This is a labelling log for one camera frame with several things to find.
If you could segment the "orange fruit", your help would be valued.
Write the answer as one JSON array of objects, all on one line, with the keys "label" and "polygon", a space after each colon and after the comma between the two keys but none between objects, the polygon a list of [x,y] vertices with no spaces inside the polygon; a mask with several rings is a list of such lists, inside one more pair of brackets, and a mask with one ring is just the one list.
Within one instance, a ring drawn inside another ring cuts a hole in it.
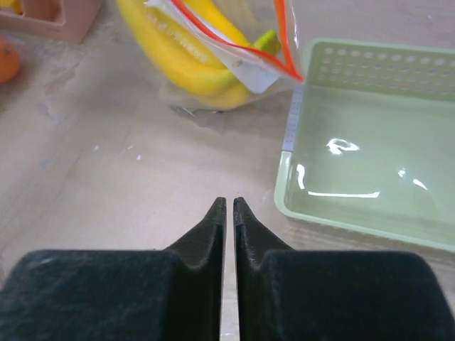
[{"label": "orange fruit", "polygon": [[0,50],[0,83],[4,84],[14,79],[21,69],[21,61],[15,47],[1,37]]}]

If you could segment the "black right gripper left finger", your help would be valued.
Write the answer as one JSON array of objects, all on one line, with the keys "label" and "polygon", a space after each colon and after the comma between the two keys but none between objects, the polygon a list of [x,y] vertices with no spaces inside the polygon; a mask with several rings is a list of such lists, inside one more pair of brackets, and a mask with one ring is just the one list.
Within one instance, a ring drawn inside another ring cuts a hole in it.
[{"label": "black right gripper left finger", "polygon": [[160,250],[27,253],[1,290],[2,340],[218,340],[226,200]]}]

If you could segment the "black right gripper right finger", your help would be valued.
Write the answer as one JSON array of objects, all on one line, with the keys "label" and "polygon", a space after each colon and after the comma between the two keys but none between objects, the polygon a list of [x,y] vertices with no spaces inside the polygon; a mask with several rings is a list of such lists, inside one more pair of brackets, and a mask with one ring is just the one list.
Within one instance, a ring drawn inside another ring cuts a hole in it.
[{"label": "black right gripper right finger", "polygon": [[233,203],[241,340],[453,340],[436,276],[402,251],[302,251]]}]

